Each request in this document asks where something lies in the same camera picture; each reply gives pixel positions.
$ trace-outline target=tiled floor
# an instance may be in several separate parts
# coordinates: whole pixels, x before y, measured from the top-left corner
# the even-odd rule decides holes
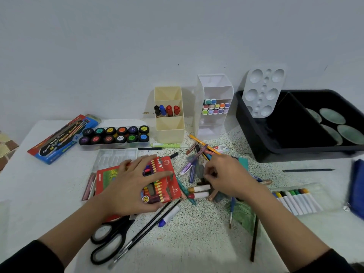
[[[9,138],[8,135],[0,131],[0,172],[3,170],[8,160],[13,156],[18,145]]]

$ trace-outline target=red marker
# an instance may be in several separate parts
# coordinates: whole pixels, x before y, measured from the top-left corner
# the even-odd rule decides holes
[[[179,107],[179,106],[177,106],[177,105],[175,105],[175,106],[173,107],[173,109],[174,109],[174,115],[175,115],[175,116],[179,116],[179,115],[180,115],[180,112],[181,112],[180,107]]]
[[[168,117],[173,117],[173,111],[172,111],[172,107],[170,105],[167,105],[166,112],[167,112]]]
[[[202,193],[194,193],[194,194],[189,194],[187,197],[190,199],[195,199],[195,198],[203,198],[203,197],[208,197],[210,194],[208,191],[204,191]]]

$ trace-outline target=white wall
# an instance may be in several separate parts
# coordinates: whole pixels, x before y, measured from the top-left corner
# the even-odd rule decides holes
[[[225,73],[237,90],[268,62],[288,65],[286,88],[333,88],[364,110],[363,9],[364,0],[0,0],[0,129],[21,142],[39,119],[151,117],[153,88],[164,85],[184,87],[192,115],[198,73]]]

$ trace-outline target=black plastic bin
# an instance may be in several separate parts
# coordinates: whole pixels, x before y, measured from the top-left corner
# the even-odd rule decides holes
[[[255,159],[259,163],[348,158],[364,154],[364,145],[356,145],[343,138],[337,142],[321,127],[336,130],[322,117],[319,124],[306,110],[319,113],[321,108],[337,111],[346,125],[364,134],[364,114],[332,90],[282,90],[271,115],[254,119],[244,101],[243,91],[236,92],[236,118],[244,132]]]

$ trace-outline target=blue marker cap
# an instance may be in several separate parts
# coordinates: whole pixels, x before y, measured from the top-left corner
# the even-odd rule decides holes
[[[164,220],[161,220],[159,223],[158,223],[158,227],[163,227],[164,225],[166,225],[166,222]]]
[[[166,114],[167,114],[166,109],[164,108],[164,106],[163,106],[163,105],[160,105],[160,106],[159,106],[159,109],[161,110],[161,114],[162,114],[162,116],[164,116],[164,115],[166,115]]]

